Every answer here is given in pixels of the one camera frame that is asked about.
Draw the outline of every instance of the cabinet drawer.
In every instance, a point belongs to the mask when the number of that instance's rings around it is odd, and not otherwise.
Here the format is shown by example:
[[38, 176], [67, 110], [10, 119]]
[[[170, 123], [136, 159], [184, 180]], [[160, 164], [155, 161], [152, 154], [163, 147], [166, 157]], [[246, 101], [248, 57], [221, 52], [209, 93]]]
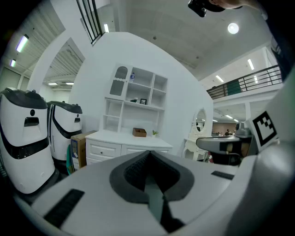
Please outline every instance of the cabinet drawer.
[[121, 156], [121, 145], [86, 139], [86, 156], [95, 160], [108, 160]]
[[94, 163], [97, 163], [97, 162], [101, 162], [101, 160], [95, 160], [95, 159], [86, 157], [87, 165], [91, 165], [91, 164], [94, 164]]
[[137, 153], [142, 151], [162, 151], [164, 153], [169, 153], [171, 148], [165, 148], [165, 147], [136, 147], [136, 146], [127, 146], [122, 145], [121, 149], [121, 155], [131, 154], [131, 153]]

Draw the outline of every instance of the small plant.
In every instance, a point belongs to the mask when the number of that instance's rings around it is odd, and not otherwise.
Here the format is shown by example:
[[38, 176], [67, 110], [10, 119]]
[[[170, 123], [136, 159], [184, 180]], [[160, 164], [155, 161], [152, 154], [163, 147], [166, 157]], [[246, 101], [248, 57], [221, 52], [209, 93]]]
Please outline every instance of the small plant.
[[157, 135], [159, 132], [153, 130], [153, 135]]

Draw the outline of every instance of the white cabinet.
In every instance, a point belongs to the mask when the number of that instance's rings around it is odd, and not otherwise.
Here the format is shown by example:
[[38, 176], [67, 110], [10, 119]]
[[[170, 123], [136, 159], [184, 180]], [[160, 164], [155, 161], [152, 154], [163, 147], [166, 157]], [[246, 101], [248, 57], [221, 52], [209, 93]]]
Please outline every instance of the white cabinet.
[[106, 90], [106, 98], [125, 99], [131, 72], [131, 66], [116, 64]]
[[86, 162], [88, 165], [146, 150], [171, 153], [173, 146], [159, 138], [134, 137], [129, 133], [102, 130], [86, 136]]
[[95, 164], [97, 162], [101, 162], [101, 160], [95, 160], [95, 159], [86, 157], [86, 164], [87, 165]]
[[121, 156], [121, 145], [86, 140], [86, 157], [96, 160], [107, 160]]
[[161, 132], [167, 90], [167, 78], [141, 68], [116, 64], [106, 86], [105, 112], [100, 119], [100, 130], [119, 133], [129, 129], [132, 117], [136, 124], [139, 121], [146, 124], [140, 128]]
[[137, 152], [142, 152], [146, 150], [154, 150], [154, 151], [162, 151], [164, 153], [168, 153], [171, 148], [162, 148], [162, 147], [137, 147], [137, 146], [127, 146], [127, 145], [122, 145], [121, 148], [121, 156], [131, 154], [131, 153], [137, 153]]

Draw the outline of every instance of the railing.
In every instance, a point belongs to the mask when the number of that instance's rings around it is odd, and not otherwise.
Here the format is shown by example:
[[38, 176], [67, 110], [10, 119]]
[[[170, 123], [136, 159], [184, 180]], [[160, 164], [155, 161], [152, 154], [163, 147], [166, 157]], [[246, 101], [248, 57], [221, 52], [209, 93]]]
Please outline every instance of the railing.
[[82, 16], [84, 26], [91, 40], [91, 44], [93, 45], [96, 42], [96, 40], [103, 35], [100, 21], [98, 19], [95, 0], [91, 0], [91, 4], [89, 0], [76, 0], [76, 1]]
[[281, 71], [278, 65], [274, 65], [213, 87], [207, 90], [207, 92], [212, 99], [217, 99], [254, 89], [265, 88], [278, 83], [282, 83]]

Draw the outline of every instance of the picture frame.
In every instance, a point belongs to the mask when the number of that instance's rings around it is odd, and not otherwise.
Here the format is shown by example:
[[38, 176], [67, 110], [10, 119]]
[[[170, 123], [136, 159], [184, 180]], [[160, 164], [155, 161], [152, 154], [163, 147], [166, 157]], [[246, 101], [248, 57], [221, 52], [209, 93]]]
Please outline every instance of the picture frame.
[[140, 104], [144, 104], [144, 105], [146, 105], [147, 104], [147, 100], [146, 99], [140, 99]]

